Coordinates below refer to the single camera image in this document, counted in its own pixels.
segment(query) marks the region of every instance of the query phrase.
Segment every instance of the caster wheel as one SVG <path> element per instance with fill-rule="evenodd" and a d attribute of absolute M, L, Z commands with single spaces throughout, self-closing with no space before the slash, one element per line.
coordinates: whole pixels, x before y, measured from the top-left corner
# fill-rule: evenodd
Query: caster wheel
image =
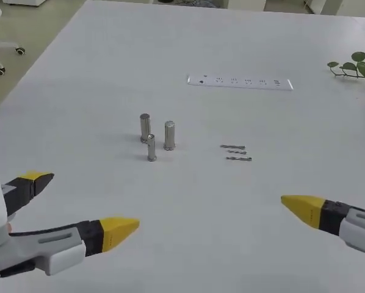
<path fill-rule="evenodd" d="M 16 48 L 16 52 L 18 55 L 24 55 L 25 54 L 25 49 L 24 48 Z"/>
<path fill-rule="evenodd" d="M 0 68 L 0 76 L 4 75 L 6 72 L 6 69 L 4 67 Z"/>

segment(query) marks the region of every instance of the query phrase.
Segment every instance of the gray floor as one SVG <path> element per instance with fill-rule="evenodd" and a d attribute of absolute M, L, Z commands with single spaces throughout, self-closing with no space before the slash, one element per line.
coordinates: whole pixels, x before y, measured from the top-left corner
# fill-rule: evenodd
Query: gray floor
<path fill-rule="evenodd" d="M 0 41 L 15 41 L 26 49 L 24 56 L 12 49 L 0 49 L 0 61 L 6 68 L 6 74 L 0 76 L 0 104 L 84 2 L 47 0 L 38 8 L 0 3 Z M 266 11 L 308 13 L 299 0 L 267 0 Z"/>

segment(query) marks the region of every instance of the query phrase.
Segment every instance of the stainless steel cylinder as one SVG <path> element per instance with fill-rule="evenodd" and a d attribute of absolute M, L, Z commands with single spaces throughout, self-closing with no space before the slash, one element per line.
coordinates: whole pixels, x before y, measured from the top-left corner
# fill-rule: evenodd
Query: stainless steel cylinder
<path fill-rule="evenodd" d="M 140 136 L 140 141 L 146 143 L 147 137 L 151 134 L 150 128 L 150 115 L 142 114 L 140 116 L 140 130 L 142 135 Z"/>
<path fill-rule="evenodd" d="M 154 134 L 149 134 L 147 136 L 147 149 L 148 149 L 147 159 L 150 162 L 154 162 L 157 159 L 157 156 L 156 156 L 156 138 L 155 138 Z"/>
<path fill-rule="evenodd" d="M 173 151 L 175 148 L 175 123 L 173 121 L 166 121 L 164 149 L 167 151 Z"/>

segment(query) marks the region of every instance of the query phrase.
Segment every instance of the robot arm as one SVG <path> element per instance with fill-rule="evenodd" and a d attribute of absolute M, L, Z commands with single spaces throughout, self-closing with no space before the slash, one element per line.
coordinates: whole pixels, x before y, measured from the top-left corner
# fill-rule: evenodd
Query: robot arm
<path fill-rule="evenodd" d="M 365 209 L 309 195 L 283 195 L 281 202 L 302 222 L 365 253 Z"/>
<path fill-rule="evenodd" d="M 54 275 L 85 257 L 116 247 L 139 227 L 137 219 L 106 218 L 63 227 L 8 233 L 12 217 L 53 179 L 52 173 L 27 173 L 0 184 L 0 276 L 9 277 L 36 268 Z"/>

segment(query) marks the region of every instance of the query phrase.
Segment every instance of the electrical outlet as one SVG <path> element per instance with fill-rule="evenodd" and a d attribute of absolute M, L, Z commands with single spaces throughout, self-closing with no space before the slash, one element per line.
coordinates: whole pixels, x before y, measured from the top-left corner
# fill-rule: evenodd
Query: electrical outlet
<path fill-rule="evenodd" d="M 238 87 L 243 89 L 293 90 L 289 79 L 231 78 L 226 76 L 189 75 L 189 85 L 207 87 Z"/>

